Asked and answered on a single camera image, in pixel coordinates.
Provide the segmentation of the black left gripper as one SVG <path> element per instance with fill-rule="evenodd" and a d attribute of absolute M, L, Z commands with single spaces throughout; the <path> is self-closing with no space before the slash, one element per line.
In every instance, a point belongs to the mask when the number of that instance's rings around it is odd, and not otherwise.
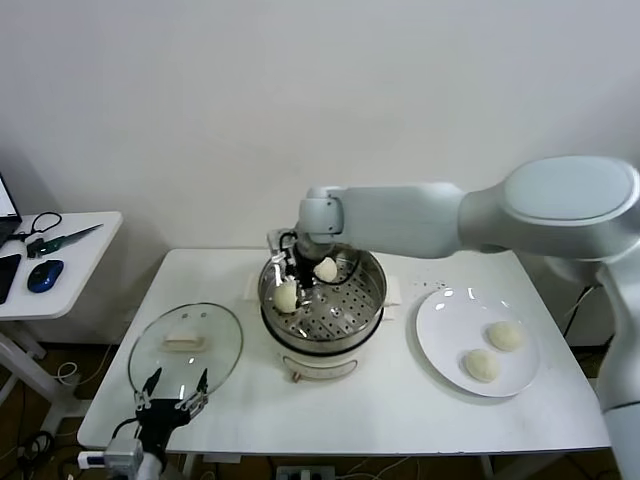
<path fill-rule="evenodd" d="M 208 402 L 208 369 L 205 368 L 194 392 L 177 399 L 152 399 L 162 368 L 158 367 L 134 394 L 135 417 L 140 425 L 138 439 L 144 450 L 165 450 L 173 431 L 187 425 Z"/>

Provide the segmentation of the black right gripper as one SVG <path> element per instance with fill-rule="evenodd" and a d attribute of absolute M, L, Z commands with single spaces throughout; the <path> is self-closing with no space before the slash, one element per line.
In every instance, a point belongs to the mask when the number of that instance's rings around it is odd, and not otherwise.
<path fill-rule="evenodd" d="M 297 304 L 307 307 L 313 303 L 314 268 L 320 263 L 317 255 L 293 248 L 296 277 L 300 283 L 297 289 Z M 294 268 L 287 257 L 273 258 L 274 281 L 277 287 L 295 279 Z"/>

